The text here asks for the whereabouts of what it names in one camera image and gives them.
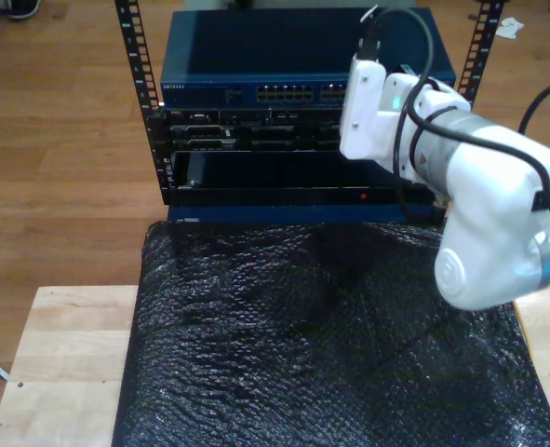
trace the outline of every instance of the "hardwood floor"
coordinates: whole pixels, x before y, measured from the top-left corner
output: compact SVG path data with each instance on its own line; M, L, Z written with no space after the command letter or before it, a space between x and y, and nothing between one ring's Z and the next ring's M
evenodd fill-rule
M142 1L160 75L170 11ZM457 73L478 5L427 0ZM516 127L550 84L547 2L517 0L525 23L497 38L476 112ZM550 145L550 99L530 125ZM46 0L31 20L0 21L0 365L10 369L39 286L137 284L145 230L164 219L113 1ZM4 383L0 380L0 399Z

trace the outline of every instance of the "blue network switch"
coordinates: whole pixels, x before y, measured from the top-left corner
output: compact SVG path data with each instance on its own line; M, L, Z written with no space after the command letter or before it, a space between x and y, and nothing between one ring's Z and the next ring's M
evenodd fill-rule
M432 76L456 75L427 8L416 8L432 30ZM175 12L161 76L165 106L175 108L342 106L351 59L366 9L250 9ZM380 62L391 73L415 73L427 55L423 36L403 15L387 16Z

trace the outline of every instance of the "blue panel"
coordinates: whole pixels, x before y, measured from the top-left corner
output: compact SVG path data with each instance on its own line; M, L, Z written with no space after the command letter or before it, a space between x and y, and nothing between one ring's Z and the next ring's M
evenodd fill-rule
M432 207L410 205L414 214L431 215ZM221 224L321 224L347 222L404 223L397 205L313 207L169 207L168 220L195 220Z

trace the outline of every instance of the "white paper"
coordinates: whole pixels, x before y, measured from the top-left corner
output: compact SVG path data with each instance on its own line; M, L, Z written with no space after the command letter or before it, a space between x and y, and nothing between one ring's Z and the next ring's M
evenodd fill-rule
M502 20L500 27L496 31L496 35L504 37L506 39L516 39L516 32L525 26L520 21L517 21L514 17Z

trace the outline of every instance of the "shoe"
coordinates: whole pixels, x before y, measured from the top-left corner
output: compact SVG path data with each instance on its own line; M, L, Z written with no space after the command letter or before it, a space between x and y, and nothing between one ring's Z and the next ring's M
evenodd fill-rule
M25 20L39 10L41 0L0 0L0 10L14 20Z

